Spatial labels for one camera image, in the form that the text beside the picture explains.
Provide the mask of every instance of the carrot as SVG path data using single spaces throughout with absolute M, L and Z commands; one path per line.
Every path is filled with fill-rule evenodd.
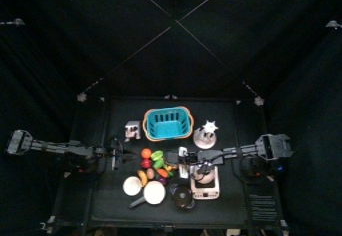
M 164 168 L 160 168 L 160 169 L 157 170 L 157 172 L 158 172 L 158 174 L 160 174 L 162 177 L 165 177 L 165 178 L 169 177 L 169 173 L 168 173 L 168 171 L 166 171 Z

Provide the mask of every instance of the black table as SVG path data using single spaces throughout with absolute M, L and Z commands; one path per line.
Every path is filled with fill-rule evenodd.
M 94 98 L 79 104 L 71 139 L 91 146 L 106 145 L 106 141 L 114 135 L 125 140 L 125 126 L 129 121 L 144 121 L 145 113 L 150 109 L 177 106 L 189 108 L 196 121 L 194 130 L 206 124 L 208 120 L 216 121 L 220 129 L 218 141 L 212 148 L 214 150 L 254 144 L 260 136 L 266 133 L 264 110 L 253 100 Z M 59 227 L 78 225 L 82 227 L 146 227 L 165 230 L 252 229 L 256 223 L 249 206 L 254 200 L 252 198 L 256 196 L 258 198 L 262 194 L 272 195 L 277 200 L 277 220 L 283 218 L 276 182 L 264 178 L 264 182 L 257 186 L 252 184 L 256 189 L 242 183 L 237 176 L 241 165 L 238 160 L 228 160 L 225 165 L 218 167 L 221 183 L 218 199 L 197 200 L 196 207 L 184 210 L 176 206 L 169 186 L 166 186 L 166 198 L 160 205 L 144 203 L 130 209 L 130 203 L 142 196 L 142 192 L 138 196 L 128 196 L 124 192 L 124 182 L 128 177 L 137 176 L 142 149 L 169 150 L 178 153 L 181 146 L 188 147 L 190 151 L 198 151 L 200 148 L 194 144 L 193 136 L 186 139 L 152 142 L 144 131 L 142 139 L 133 139 L 125 143 L 125 146 L 137 158 L 122 164 L 118 170 L 113 171 L 109 164 L 101 177 L 77 174 L 63 179 L 54 211 Z M 176 177 L 170 184 L 173 183 L 189 183 L 189 180 Z M 277 227 L 279 222 L 272 221 L 272 225 Z

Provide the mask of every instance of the toy fruit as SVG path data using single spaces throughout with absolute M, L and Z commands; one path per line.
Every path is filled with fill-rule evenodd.
M 164 159 L 157 160 L 156 163 L 154 163 L 154 168 L 160 169 L 164 166 L 165 166 L 165 160 Z
M 153 180 L 156 178 L 156 170 L 153 168 L 149 168 L 146 171 L 148 178 Z
M 166 185 L 166 184 L 169 183 L 168 178 L 165 178 L 165 177 L 162 177 L 162 176 L 158 178 L 158 181 L 160 181 L 164 185 Z
M 144 168 L 152 168 L 153 161 L 150 159 L 144 159 L 141 165 L 142 165 Z
M 142 187 L 145 187 L 149 180 L 148 180 L 148 175 L 146 175 L 144 170 L 138 170 L 138 176 L 140 176 L 141 181 L 142 181 Z
M 153 161 L 157 161 L 157 160 L 160 160 L 160 159 L 162 159 L 164 158 L 164 151 L 156 151 L 154 153 L 153 153 L 153 155 L 152 155 L 152 159 L 153 159 Z
M 160 168 L 160 169 L 157 170 L 157 172 L 158 172 L 158 174 L 160 174 L 162 177 L 165 177 L 165 178 L 169 177 L 169 173 L 168 173 L 168 171 L 166 171 L 164 168 Z
M 168 165 L 168 164 L 165 164 L 165 166 L 164 166 L 164 168 L 165 168 L 165 170 L 168 171 L 168 173 L 169 173 L 169 177 L 173 177 L 174 176 L 174 167 L 173 166 L 170 166 L 170 165 Z
M 152 158 L 152 154 L 153 154 L 153 151 L 152 151 L 149 148 L 145 148 L 145 149 L 142 150 L 142 157 L 144 157 L 145 159 L 150 159 L 150 158 Z

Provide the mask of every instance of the black backdrop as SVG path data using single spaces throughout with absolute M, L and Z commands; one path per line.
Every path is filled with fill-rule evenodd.
M 0 0 L 2 21 L 27 23 L 0 26 L 3 145 L 15 129 L 67 141 L 77 95 L 104 77 L 90 95 L 250 98 L 245 81 L 297 150 L 283 185 L 295 231 L 342 233 L 342 30 L 325 28 L 341 10 L 341 0 Z M 54 175 L 35 154 L 0 161 L 0 233 L 21 235 L 47 220 Z

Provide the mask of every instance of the orange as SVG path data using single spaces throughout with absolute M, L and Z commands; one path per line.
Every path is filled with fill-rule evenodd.
M 150 159 L 152 154 L 153 154 L 153 151 L 152 151 L 149 148 L 145 148 L 145 149 L 142 150 L 142 157 L 144 157 L 145 159 Z

